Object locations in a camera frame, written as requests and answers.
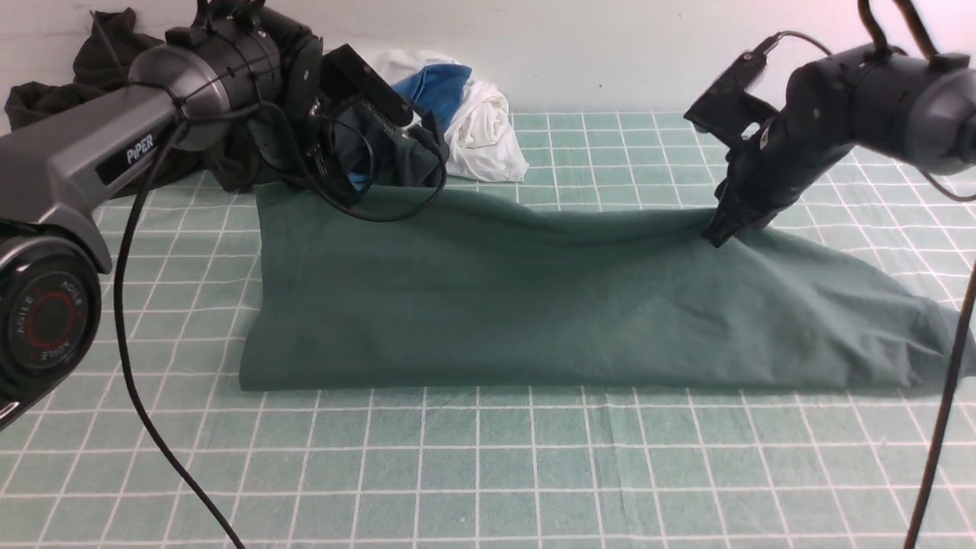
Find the table surface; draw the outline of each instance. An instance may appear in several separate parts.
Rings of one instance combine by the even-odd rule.
[[[725,149],[680,113],[513,116],[541,210],[712,206]],[[954,178],[966,187],[976,172]],[[97,212],[117,249],[131,199]],[[775,226],[958,307],[976,210],[856,150]],[[126,285],[137,383],[248,547],[901,547],[937,401],[600,388],[249,394],[254,197],[208,174],[156,191]],[[77,373],[0,435],[0,548],[227,546],[154,448],[120,372],[110,284]],[[963,383],[925,547],[976,546],[976,389]]]

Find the dark green towel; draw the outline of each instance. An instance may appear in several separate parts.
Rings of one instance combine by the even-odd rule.
[[[945,375],[955,312],[783,232],[714,249],[699,237],[710,210],[537,213],[446,190],[412,220],[371,224],[308,193],[257,192],[247,391],[935,390]],[[364,207],[402,212],[428,194],[377,188]]]

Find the circular motor cover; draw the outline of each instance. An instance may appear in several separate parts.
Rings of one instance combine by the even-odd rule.
[[[0,396],[30,404],[78,365],[98,331],[91,262],[61,238],[0,240]]]

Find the white wall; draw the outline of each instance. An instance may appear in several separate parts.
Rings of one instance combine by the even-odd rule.
[[[892,42],[916,52],[891,0],[873,0]],[[976,54],[976,2],[915,0],[936,45]],[[496,81],[520,110],[684,109],[739,53],[791,28],[835,50],[869,41],[857,0],[267,0],[332,47],[434,49]],[[134,8],[143,31],[187,24],[193,0],[0,0],[0,97],[70,81],[88,10]],[[755,93],[782,103],[818,52],[786,40]],[[2,117],[6,126],[6,117]]]

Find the black cable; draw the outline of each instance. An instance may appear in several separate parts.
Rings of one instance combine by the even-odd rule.
[[[209,27],[210,18],[209,14],[207,17],[207,25]],[[115,52],[115,48],[112,47],[111,42],[108,40],[108,35],[105,33],[102,23],[96,17],[95,12],[92,12],[92,25],[95,27],[96,32],[99,34],[103,45],[108,50],[115,63],[115,68],[119,72],[119,76],[122,78],[122,82],[126,82],[128,75],[125,69],[122,67],[122,63],[119,61],[118,54]],[[156,87],[164,89],[166,93],[170,95],[173,99],[174,106],[179,110],[180,106],[184,103],[183,100],[174,96],[173,92],[166,88],[165,86],[141,84],[143,86],[148,85],[150,87]],[[129,393],[129,400],[132,401],[132,406],[136,410],[136,414],[142,421],[142,426],[145,428],[146,432],[149,433],[149,437],[159,448],[159,451],[163,454],[166,460],[170,463],[177,474],[179,474],[183,480],[189,485],[190,489],[200,498],[203,505],[210,511],[211,515],[220,523],[221,527],[233,542],[234,547],[237,549],[244,549],[244,544],[241,542],[240,537],[234,528],[230,525],[221,510],[217,508],[207,492],[200,487],[193,476],[189,474],[186,468],[180,463],[176,455],[169,448],[165,441],[163,441],[162,436],[159,435],[159,431],[156,430],[155,425],[152,423],[152,419],[149,417],[148,412],[145,410],[145,405],[142,404],[142,398],[139,396],[139,390],[136,388],[136,378],[133,375],[132,370],[132,360],[129,357],[129,343],[128,337],[126,335],[125,329],[125,305],[123,303],[124,290],[125,290],[125,270],[129,264],[129,252],[132,249],[132,241],[135,238],[136,227],[139,224],[139,217],[142,214],[142,209],[145,206],[145,201],[149,196],[149,191],[152,189],[153,182],[159,175],[159,171],[163,166],[163,159],[169,152],[176,147],[177,142],[183,137],[186,130],[189,129],[191,124],[208,124],[214,122],[223,122],[228,119],[239,119],[242,116],[249,116],[257,112],[256,108],[242,108],[236,111],[232,111],[220,116],[210,116],[205,118],[198,118],[192,122],[183,120],[176,128],[172,130],[172,133],[166,138],[163,147],[156,153],[156,157],[152,159],[152,164],[149,166],[148,173],[145,179],[142,181],[142,186],[139,192],[136,194],[136,198],[133,202],[132,209],[129,211],[129,220],[126,223],[125,231],[122,234],[122,243],[119,246],[118,259],[115,263],[115,276],[113,281],[112,296],[114,298],[114,318],[115,318],[115,333],[116,339],[119,345],[119,358],[122,362],[122,377],[125,379],[126,392]]]
[[[800,40],[806,40],[807,42],[809,42],[809,43],[813,44],[814,46],[816,46],[817,49],[819,49],[821,52],[824,52],[825,54],[827,54],[828,57],[829,56],[832,56],[834,54],[834,52],[832,52],[830,48],[828,48],[827,46],[825,46],[823,42],[821,42],[820,40],[817,40],[816,38],[814,38],[813,36],[810,36],[809,34],[804,34],[802,32],[797,32],[795,30],[782,30],[780,32],[777,32],[776,33],[776,36],[777,36],[777,41],[779,41],[780,38],[784,38],[786,36],[792,36],[793,38],[799,38]]]
[[[973,315],[974,301],[976,301],[976,265],[973,265],[966,294],[962,298],[962,309],[959,312],[959,321],[956,325],[956,340],[953,342],[953,353],[949,359],[949,371],[946,372],[946,385],[942,392],[942,401],[939,404],[939,414],[935,419],[935,432],[932,434],[932,444],[929,446],[928,457],[925,460],[925,471],[922,474],[921,486],[918,489],[918,498],[915,500],[915,509],[912,512],[909,531],[905,537],[905,549],[915,549],[925,516],[925,508],[928,506],[928,498],[932,493],[932,485],[935,483],[935,472],[939,466],[942,443],[946,437],[946,428],[949,425],[949,413],[953,408],[953,396],[956,394],[959,372],[962,370],[962,351],[969,335],[969,321]]]
[[[918,173],[920,173],[921,177],[925,178],[925,181],[930,183],[932,187],[935,188],[935,190],[941,192],[944,197],[948,198],[949,200],[952,200],[953,202],[972,202],[976,200],[976,194],[970,194],[969,196],[959,196],[958,194],[955,194],[951,190],[948,190],[945,187],[943,187],[942,184],[935,181],[935,178],[933,178],[929,174],[921,170],[918,170]]]
[[[912,0],[894,0],[894,2],[902,12],[905,24],[909,26],[909,31],[912,32],[912,38],[915,39],[918,49],[925,58],[931,59],[939,55],[939,51],[935,49],[935,44],[932,43],[932,38],[929,37],[928,30],[925,29],[925,23],[922,22],[921,17],[918,15],[918,10],[915,9]]]
[[[285,113],[281,110],[280,106],[270,102],[261,102],[259,103],[259,105],[262,106],[263,108],[270,110],[272,113],[274,113],[275,116],[279,116],[282,122],[287,123],[287,117],[285,116]],[[414,139],[416,139],[424,148],[426,148],[427,150],[432,152],[435,156],[437,156],[437,164],[440,169],[440,181],[438,182],[436,188],[434,188],[434,191],[431,193],[430,197],[428,197],[427,200],[422,202],[419,206],[403,214],[398,214],[389,217],[372,216],[369,214],[364,214],[352,210],[351,208],[348,208],[342,205],[341,203],[339,203],[339,201],[337,201],[335,198],[329,195],[328,192],[323,190],[318,185],[318,179],[316,179],[310,172],[308,172],[308,168],[305,166],[305,161],[302,159],[302,152],[299,150],[299,146],[295,142],[295,136],[292,135],[291,132],[285,132],[285,148],[292,154],[295,163],[301,167],[300,175],[307,178],[311,182],[311,187],[313,190],[315,190],[315,193],[318,194],[320,198],[325,200],[330,206],[336,208],[341,213],[344,213],[349,217],[358,219],[360,221],[368,221],[372,223],[394,223],[397,221],[404,221],[412,217],[415,217],[421,212],[423,212],[424,210],[426,210],[428,207],[430,207],[430,205],[435,200],[437,200],[437,198],[444,191],[444,188],[447,187],[447,159],[444,158],[444,154],[441,153],[440,149],[437,147],[437,144],[433,141],[433,138],[429,134],[425,133],[424,131],[421,131],[424,128],[415,127],[414,129],[417,131],[412,131],[411,136]]]
[[[893,0],[893,2],[898,6],[898,10],[902,13],[902,19],[905,20],[905,24],[912,33],[912,38],[925,58],[932,59],[932,57],[939,55],[939,51],[936,50],[935,45],[932,43],[932,38],[929,36],[928,30],[925,29],[925,23],[922,22],[921,16],[918,15],[918,10],[915,9],[912,0]],[[871,0],[858,0],[857,9],[861,16],[861,23],[864,24],[864,28],[871,35],[871,40],[874,42],[874,50],[886,55],[888,51],[888,38],[884,35],[884,30],[881,29],[881,25],[874,18],[874,14],[871,11]]]
[[[196,0],[196,16],[193,17],[191,26],[203,26],[208,31],[214,29],[214,20],[210,16],[207,0]]]
[[[884,35],[881,25],[877,24],[874,14],[871,12],[871,0],[858,0],[857,11],[861,16],[861,23],[871,35],[876,52],[886,52],[888,50],[888,37]]]
[[[129,399],[132,401],[133,408],[136,410],[137,415],[142,421],[142,425],[145,427],[147,433],[152,438],[152,441],[156,443],[159,451],[162,452],[163,456],[169,461],[173,469],[183,477],[183,480],[189,485],[190,489],[200,498],[200,501],[207,507],[210,513],[217,519],[217,522],[221,524],[221,527],[230,538],[230,541],[234,544],[237,549],[244,549],[244,544],[241,542],[240,537],[238,537],[237,532],[234,531],[233,527],[221,513],[221,510],[217,508],[217,505],[210,499],[207,493],[202,487],[197,483],[195,479],[189,474],[185,469],[180,460],[173,454],[173,451],[166,445],[163,438],[159,435],[155,426],[152,424],[152,420],[149,418],[148,412],[145,411],[145,406],[142,404],[142,399],[139,396],[139,391],[136,388],[136,379],[132,371],[132,362],[129,358],[129,345],[127,342],[126,329],[125,329],[125,307],[123,305],[123,294],[125,289],[125,271],[126,266],[129,263],[129,252],[132,249],[132,241],[136,234],[136,226],[139,224],[139,217],[142,213],[142,208],[145,206],[145,201],[149,196],[149,191],[152,188],[152,182],[159,175],[159,171],[163,166],[163,159],[166,154],[175,148],[177,142],[183,137],[184,132],[189,128],[189,123],[183,121],[173,130],[173,132],[167,137],[165,145],[156,154],[156,157],[152,159],[152,165],[149,167],[148,174],[145,180],[142,182],[142,186],[139,189],[139,193],[136,195],[136,199],[133,203],[132,210],[129,213],[129,221],[126,223],[125,231],[122,234],[122,244],[119,246],[118,259],[115,263],[115,278],[114,287],[112,288],[112,294],[114,296],[114,307],[115,307],[115,330],[118,334],[118,344],[119,344],[119,357],[122,360],[122,376],[125,378],[126,391],[129,393]]]
[[[190,93],[186,94],[185,96],[183,96],[183,101],[184,102],[189,101],[189,99],[192,98],[193,96],[195,96],[196,94],[199,94],[200,92],[203,92],[207,88],[213,86],[215,82],[220,82],[222,79],[227,78],[228,76],[233,76],[234,72],[237,72],[238,70],[243,70],[243,69],[247,68],[248,66],[250,66],[251,63],[254,63],[254,62],[257,62],[257,61],[260,61],[260,60],[248,60],[248,61],[245,61],[244,63],[241,63],[240,65],[237,65],[237,66],[229,66],[227,68],[227,70],[225,70],[224,72],[218,74],[216,78],[212,78],[211,80],[208,80],[206,84],[203,84],[199,88],[197,88],[197,89],[193,90],[192,92],[190,92]],[[269,68],[269,69],[266,69],[266,70],[252,71],[251,72],[251,76],[253,78],[257,79],[257,78],[260,78],[262,76],[267,76],[269,74],[274,74],[274,71],[275,71],[275,68],[274,67]]]
[[[332,124],[336,124],[339,126],[343,126],[344,128],[347,128],[347,130],[354,133],[356,137],[359,138],[359,141],[361,141],[363,145],[366,146],[366,153],[369,155],[369,176],[366,178],[366,183],[363,184],[363,188],[368,189],[371,186],[373,186],[373,182],[376,181],[376,174],[375,174],[376,155],[373,153],[373,146],[370,145],[369,140],[366,139],[366,136],[364,136],[363,133],[360,132],[359,130],[353,128],[352,126],[346,124],[345,122],[339,120],[338,118],[333,118],[331,116],[326,116],[324,114],[320,115],[319,118],[321,118],[322,120],[326,120]]]

